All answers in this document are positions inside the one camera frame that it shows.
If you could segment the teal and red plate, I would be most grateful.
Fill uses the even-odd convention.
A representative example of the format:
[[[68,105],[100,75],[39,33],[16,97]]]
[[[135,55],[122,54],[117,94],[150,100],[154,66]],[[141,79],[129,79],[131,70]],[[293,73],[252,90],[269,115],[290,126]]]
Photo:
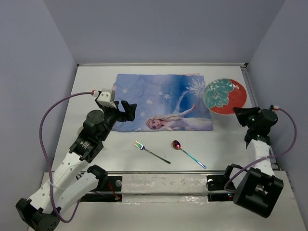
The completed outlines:
[[[204,91],[205,106],[219,115],[234,113],[234,107],[242,108],[247,100],[247,91],[242,84],[229,78],[221,78],[209,83]]]

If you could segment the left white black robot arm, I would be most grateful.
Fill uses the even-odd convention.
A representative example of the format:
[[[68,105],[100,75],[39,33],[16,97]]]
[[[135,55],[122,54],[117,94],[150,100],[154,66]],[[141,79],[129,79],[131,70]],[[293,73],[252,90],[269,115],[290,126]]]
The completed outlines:
[[[106,186],[108,173],[98,165],[89,166],[103,149],[116,122],[133,121],[136,104],[121,101],[99,104],[98,110],[90,111],[83,129],[69,148],[58,168],[50,173],[50,179],[29,198],[20,199],[16,209],[21,219],[35,231],[53,231],[61,217],[72,205],[77,205],[88,192]]]

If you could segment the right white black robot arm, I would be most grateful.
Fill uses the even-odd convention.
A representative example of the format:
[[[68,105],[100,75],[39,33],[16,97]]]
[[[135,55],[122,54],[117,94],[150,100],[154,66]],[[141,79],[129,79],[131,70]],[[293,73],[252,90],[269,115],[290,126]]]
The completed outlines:
[[[268,218],[282,192],[283,181],[271,166],[270,137],[272,126],[278,122],[273,107],[270,109],[233,108],[240,125],[248,127],[244,137],[252,162],[237,173],[221,177],[224,190],[233,193],[233,203],[263,218]]]

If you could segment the blue princess print placemat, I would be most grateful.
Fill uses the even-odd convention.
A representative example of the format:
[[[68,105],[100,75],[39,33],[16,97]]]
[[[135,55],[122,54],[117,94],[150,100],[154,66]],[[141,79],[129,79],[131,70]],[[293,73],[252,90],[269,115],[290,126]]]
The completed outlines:
[[[134,121],[117,122],[114,131],[213,130],[201,75],[118,74],[113,89],[115,100],[137,106]]]

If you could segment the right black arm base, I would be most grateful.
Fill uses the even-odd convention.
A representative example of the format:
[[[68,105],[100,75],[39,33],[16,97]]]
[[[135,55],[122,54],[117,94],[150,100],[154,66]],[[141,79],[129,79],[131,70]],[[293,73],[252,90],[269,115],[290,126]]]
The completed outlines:
[[[208,189],[208,202],[231,202],[234,193],[224,190],[224,186],[229,180],[224,175],[208,175],[206,188]]]

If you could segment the iridescent spoon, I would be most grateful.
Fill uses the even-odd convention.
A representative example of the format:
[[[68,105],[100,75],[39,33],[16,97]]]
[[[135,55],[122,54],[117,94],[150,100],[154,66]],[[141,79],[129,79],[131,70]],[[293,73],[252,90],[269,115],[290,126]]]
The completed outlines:
[[[191,154],[189,154],[187,151],[183,150],[179,141],[174,140],[174,141],[172,142],[172,146],[174,147],[174,149],[176,149],[176,150],[181,150],[182,152],[184,152],[188,157],[190,157],[193,161],[195,161],[195,162],[196,162],[198,165],[200,165],[202,168],[204,168],[204,169],[207,168],[202,162],[200,162],[199,160],[197,160],[194,156],[192,156]]]

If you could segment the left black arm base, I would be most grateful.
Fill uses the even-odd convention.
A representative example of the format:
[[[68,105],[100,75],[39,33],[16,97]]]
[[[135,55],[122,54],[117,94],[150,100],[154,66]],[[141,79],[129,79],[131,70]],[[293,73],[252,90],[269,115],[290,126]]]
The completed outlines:
[[[107,182],[99,182],[95,190],[88,192],[81,198],[81,202],[122,202],[122,181],[122,175],[109,174]]]

